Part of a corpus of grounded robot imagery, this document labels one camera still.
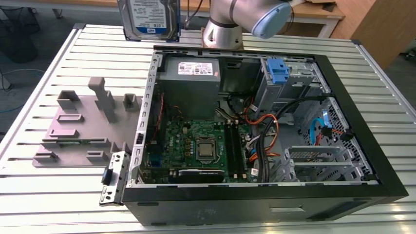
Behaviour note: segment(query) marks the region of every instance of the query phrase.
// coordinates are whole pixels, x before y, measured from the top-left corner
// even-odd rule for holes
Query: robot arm
[[[289,15],[291,5],[280,0],[213,0],[204,44],[209,48],[237,49],[243,28],[267,39],[280,31]]]

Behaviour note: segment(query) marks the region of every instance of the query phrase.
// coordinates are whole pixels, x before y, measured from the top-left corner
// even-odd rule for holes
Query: slotted metal table
[[[200,31],[184,31],[180,45],[200,47],[200,36]],[[60,91],[93,95],[87,84],[95,76],[105,77],[113,96],[141,96],[155,44],[125,41],[120,26],[73,28],[0,144],[0,233],[416,232],[416,113],[365,49],[349,40],[287,36],[261,40],[244,35],[244,48],[328,56],[409,192],[395,203],[331,222],[143,227],[125,207],[99,206],[103,168],[33,168]]]

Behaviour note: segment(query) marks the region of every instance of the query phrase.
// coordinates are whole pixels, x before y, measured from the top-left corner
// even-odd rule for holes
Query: power supply label
[[[213,76],[212,63],[208,62],[181,62],[179,63],[179,75]]]
[[[141,33],[167,31],[165,7],[160,0],[129,0],[135,27]]]

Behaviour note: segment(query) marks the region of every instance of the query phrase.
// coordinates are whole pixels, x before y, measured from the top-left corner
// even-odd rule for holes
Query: motherboard
[[[148,147],[147,183],[249,182],[245,165],[249,126],[217,121],[167,122],[163,150]]]

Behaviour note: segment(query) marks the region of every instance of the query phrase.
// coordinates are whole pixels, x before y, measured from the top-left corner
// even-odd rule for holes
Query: green motherboard
[[[239,134],[237,146],[240,147],[239,154],[241,154],[236,157],[240,157],[239,160],[244,162],[243,176],[229,173],[227,127],[229,124],[216,121],[169,121],[163,150],[147,152],[147,167],[143,169],[147,183],[169,183],[168,177],[175,176],[180,169],[221,170],[224,182],[249,182],[244,156],[249,126],[233,125]]]

